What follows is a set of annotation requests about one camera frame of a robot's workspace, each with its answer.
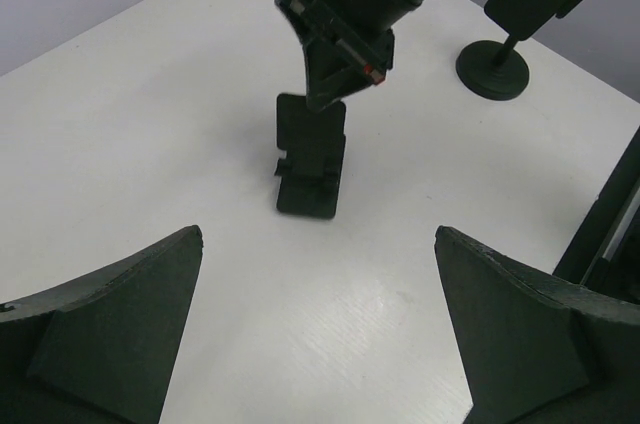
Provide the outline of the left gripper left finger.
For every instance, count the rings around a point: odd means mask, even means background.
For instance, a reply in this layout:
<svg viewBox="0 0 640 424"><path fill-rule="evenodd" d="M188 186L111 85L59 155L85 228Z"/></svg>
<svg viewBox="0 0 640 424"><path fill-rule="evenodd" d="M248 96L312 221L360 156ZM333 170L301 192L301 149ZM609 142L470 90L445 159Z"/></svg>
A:
<svg viewBox="0 0 640 424"><path fill-rule="evenodd" d="M203 247L188 226L2 304L2 422L159 422Z"/></svg>

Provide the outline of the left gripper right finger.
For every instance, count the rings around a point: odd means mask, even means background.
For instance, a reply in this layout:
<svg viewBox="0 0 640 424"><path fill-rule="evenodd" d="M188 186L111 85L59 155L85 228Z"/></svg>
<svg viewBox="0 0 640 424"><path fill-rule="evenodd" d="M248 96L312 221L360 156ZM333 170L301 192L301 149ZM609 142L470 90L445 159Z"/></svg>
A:
<svg viewBox="0 0 640 424"><path fill-rule="evenodd" d="M441 226L435 255L468 423L636 423L639 307Z"/></svg>

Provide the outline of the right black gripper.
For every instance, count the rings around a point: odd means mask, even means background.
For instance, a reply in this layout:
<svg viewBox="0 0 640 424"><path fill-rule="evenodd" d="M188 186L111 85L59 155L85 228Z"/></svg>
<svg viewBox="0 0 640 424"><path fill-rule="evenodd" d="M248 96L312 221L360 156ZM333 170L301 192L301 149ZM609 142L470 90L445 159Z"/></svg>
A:
<svg viewBox="0 0 640 424"><path fill-rule="evenodd" d="M306 105L321 112L382 83L393 67L394 25L425 0L275 0L303 52Z"/></svg>

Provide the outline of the black folding phone stand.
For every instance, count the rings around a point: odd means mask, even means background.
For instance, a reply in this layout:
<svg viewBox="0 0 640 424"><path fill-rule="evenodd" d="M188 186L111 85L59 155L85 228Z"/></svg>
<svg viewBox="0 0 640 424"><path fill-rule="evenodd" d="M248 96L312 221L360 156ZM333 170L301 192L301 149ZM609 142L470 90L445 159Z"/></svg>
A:
<svg viewBox="0 0 640 424"><path fill-rule="evenodd" d="M346 149L346 106L339 101L316 113L303 96L276 99L276 146L280 178L276 209L287 215L335 217Z"/></svg>

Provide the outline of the black round-base clamp stand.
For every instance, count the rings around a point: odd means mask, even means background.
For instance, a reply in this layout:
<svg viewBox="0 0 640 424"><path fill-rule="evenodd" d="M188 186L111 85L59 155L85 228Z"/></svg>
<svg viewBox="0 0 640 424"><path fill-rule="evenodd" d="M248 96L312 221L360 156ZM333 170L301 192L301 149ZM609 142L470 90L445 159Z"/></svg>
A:
<svg viewBox="0 0 640 424"><path fill-rule="evenodd" d="M507 101L522 94L530 71L515 50L553 18L562 19L584 0L488 0L484 12L508 37L500 43L480 40L467 45L455 63L460 81L486 99Z"/></svg>

